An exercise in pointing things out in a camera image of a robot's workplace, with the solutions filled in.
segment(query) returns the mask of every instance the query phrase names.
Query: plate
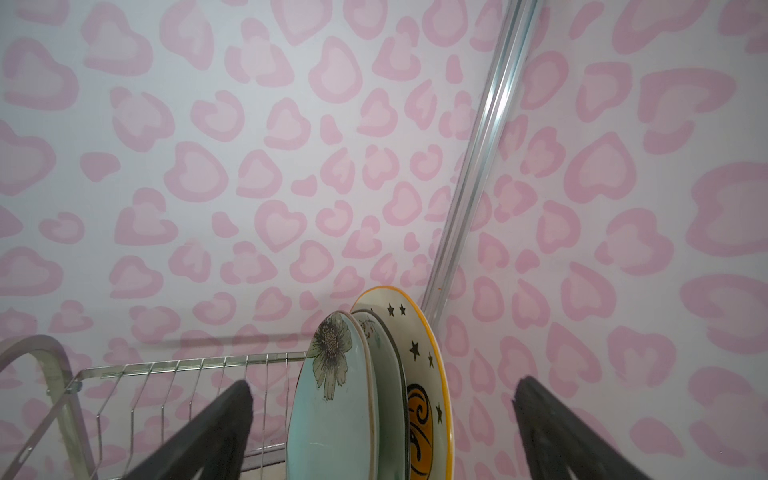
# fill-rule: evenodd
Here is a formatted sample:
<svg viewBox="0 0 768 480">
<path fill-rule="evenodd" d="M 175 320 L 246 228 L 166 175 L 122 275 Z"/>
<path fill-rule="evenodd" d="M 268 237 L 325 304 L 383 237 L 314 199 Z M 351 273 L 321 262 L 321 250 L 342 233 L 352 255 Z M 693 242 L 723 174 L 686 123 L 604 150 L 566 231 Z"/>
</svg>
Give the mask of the plate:
<svg viewBox="0 0 768 480">
<path fill-rule="evenodd" d="M 372 310 L 386 324 L 406 373 L 411 480 L 452 480 L 451 398 L 440 350 L 424 314 L 393 286 L 365 292 L 352 307 L 360 309 Z"/>
<path fill-rule="evenodd" d="M 288 429 L 288 478 L 376 480 L 379 413 L 365 334 L 336 311 L 317 327 L 306 354 Z"/>
<path fill-rule="evenodd" d="M 384 322 L 372 310 L 356 310 L 371 351 L 376 391 L 379 394 L 379 477 L 408 480 L 410 435 L 406 375 L 402 371 L 395 340 Z"/>
</svg>

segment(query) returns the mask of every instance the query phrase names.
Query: wire dish rack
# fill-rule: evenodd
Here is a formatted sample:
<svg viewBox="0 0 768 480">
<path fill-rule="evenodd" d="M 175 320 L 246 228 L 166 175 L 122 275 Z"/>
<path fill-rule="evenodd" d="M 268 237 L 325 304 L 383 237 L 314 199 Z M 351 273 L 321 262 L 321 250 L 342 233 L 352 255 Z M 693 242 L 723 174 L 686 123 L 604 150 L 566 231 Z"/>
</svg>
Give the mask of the wire dish rack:
<svg viewBox="0 0 768 480">
<path fill-rule="evenodd" d="M 18 445 L 2 480 L 26 478 L 24 465 L 31 458 L 35 465 L 48 465 L 51 478 L 61 478 L 52 466 L 50 451 L 56 449 L 67 457 L 65 469 L 75 480 L 122 478 L 237 379 L 248 382 L 253 397 L 242 470 L 261 468 L 263 475 L 263 467 L 285 461 L 293 394 L 306 352 L 100 366 L 74 375 L 56 339 L 33 335 L 0 342 L 0 373 L 26 354 L 38 361 L 51 406 Z M 50 429 L 54 421 L 58 438 Z"/>
</svg>

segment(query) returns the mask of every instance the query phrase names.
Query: ceramic plate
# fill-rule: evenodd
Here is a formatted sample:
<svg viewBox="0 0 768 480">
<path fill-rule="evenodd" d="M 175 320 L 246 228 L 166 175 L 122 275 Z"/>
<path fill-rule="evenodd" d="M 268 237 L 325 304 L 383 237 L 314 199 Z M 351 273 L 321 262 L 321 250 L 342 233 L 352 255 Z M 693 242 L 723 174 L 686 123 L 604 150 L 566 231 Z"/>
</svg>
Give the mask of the ceramic plate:
<svg viewBox="0 0 768 480">
<path fill-rule="evenodd" d="M 395 340 L 372 310 L 352 313 L 368 340 L 379 395 L 379 477 L 408 480 L 410 435 L 406 375 Z"/>
<path fill-rule="evenodd" d="M 422 311 L 404 292 L 379 286 L 357 299 L 353 311 L 372 310 L 386 324 L 408 385 L 411 479 L 453 479 L 453 424 L 445 369 Z"/>
<path fill-rule="evenodd" d="M 376 480 L 376 379 L 360 325 L 331 313 L 306 355 L 288 430 L 288 478 Z"/>
</svg>

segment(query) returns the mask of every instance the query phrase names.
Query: yellow rim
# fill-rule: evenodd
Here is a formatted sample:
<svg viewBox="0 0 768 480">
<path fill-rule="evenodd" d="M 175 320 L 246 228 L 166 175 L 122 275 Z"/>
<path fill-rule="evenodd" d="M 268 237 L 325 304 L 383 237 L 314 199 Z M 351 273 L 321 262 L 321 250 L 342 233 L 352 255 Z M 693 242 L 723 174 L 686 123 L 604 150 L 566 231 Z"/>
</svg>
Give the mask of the yellow rim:
<svg viewBox="0 0 768 480">
<path fill-rule="evenodd" d="M 373 290 L 380 290 L 380 289 L 392 290 L 394 292 L 399 293 L 400 295 L 403 295 L 406 298 L 406 300 L 408 300 L 408 303 L 411 304 L 413 311 L 419 315 L 419 319 L 422 321 L 424 330 L 426 330 L 427 336 L 429 337 L 429 342 L 432 344 L 432 349 L 435 350 L 437 367 L 440 370 L 440 382 L 442 383 L 442 402 L 443 402 L 443 405 L 446 405 L 448 407 L 445 409 L 445 427 L 448 429 L 448 457 L 445 461 L 445 480 L 452 480 L 453 479 L 453 412 L 451 409 L 451 396 L 448 393 L 448 382 L 445 380 L 445 368 L 443 368 L 443 365 L 442 365 L 442 354 L 440 353 L 440 348 L 438 347 L 437 341 L 435 340 L 435 335 L 432 333 L 432 328 L 429 326 L 429 324 L 427 323 L 427 319 L 424 317 L 424 314 L 422 313 L 422 309 L 420 309 L 419 306 L 416 305 L 413 300 L 411 300 L 411 297 L 408 295 L 408 293 L 403 292 L 396 286 L 381 285 L 381 286 L 374 286 L 372 289 L 366 290 L 360 296 L 357 297 L 357 300 L 355 300 L 355 304 L 353 305 L 353 309 L 355 305 L 357 305 L 357 303 L 360 301 L 360 299 L 363 298 L 367 293 L 372 292 Z"/>
</svg>

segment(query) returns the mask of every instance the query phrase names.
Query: metal rail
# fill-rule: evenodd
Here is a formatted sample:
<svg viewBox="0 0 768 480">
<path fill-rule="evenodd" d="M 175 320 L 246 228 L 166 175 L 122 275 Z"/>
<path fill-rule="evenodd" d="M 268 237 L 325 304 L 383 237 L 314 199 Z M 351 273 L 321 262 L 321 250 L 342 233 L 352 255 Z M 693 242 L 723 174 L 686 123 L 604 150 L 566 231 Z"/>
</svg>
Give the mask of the metal rail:
<svg viewBox="0 0 768 480">
<path fill-rule="evenodd" d="M 458 177 L 435 264 L 424 292 L 421 307 L 433 329 L 437 327 L 442 309 L 448 301 L 458 260 L 522 73 L 541 3 L 539 0 L 509 2 L 462 172 Z"/>
</svg>

